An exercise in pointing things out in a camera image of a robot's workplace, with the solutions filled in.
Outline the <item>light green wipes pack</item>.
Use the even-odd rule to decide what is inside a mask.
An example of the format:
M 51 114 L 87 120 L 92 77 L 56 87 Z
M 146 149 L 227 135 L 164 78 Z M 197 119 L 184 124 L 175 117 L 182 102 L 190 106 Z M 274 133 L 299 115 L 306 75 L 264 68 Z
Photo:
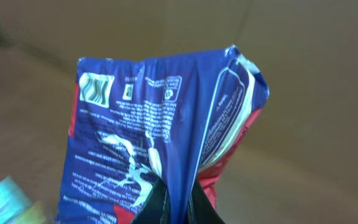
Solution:
M 10 176 L 0 181 L 0 224 L 9 223 L 31 205 L 31 200 Z

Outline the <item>green yellow juice carton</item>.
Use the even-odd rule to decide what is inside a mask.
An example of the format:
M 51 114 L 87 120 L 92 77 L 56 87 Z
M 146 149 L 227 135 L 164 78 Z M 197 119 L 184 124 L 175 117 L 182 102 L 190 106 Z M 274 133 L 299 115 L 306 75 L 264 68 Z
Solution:
M 42 202 L 35 202 L 24 213 L 13 218 L 7 224 L 45 224 L 47 217 Z

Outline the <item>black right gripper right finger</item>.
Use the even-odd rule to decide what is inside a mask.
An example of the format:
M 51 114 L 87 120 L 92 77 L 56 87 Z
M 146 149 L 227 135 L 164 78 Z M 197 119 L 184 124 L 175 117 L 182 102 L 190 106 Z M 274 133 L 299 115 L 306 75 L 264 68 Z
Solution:
M 186 224 L 225 224 L 198 181 L 194 183 L 189 197 Z

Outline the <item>purple red tissue pack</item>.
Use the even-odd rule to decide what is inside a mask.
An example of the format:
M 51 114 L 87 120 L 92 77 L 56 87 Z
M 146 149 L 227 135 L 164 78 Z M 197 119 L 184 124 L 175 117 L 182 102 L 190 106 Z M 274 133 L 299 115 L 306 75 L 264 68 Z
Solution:
M 158 179 L 170 223 L 215 185 L 269 98 L 235 45 L 140 62 L 80 58 L 57 223 L 131 223 Z

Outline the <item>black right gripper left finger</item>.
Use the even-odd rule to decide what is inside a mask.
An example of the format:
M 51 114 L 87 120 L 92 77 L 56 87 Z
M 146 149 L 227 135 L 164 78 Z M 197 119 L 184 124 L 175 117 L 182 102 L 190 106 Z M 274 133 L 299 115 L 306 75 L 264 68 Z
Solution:
M 161 179 L 158 179 L 131 224 L 169 224 L 170 197 Z

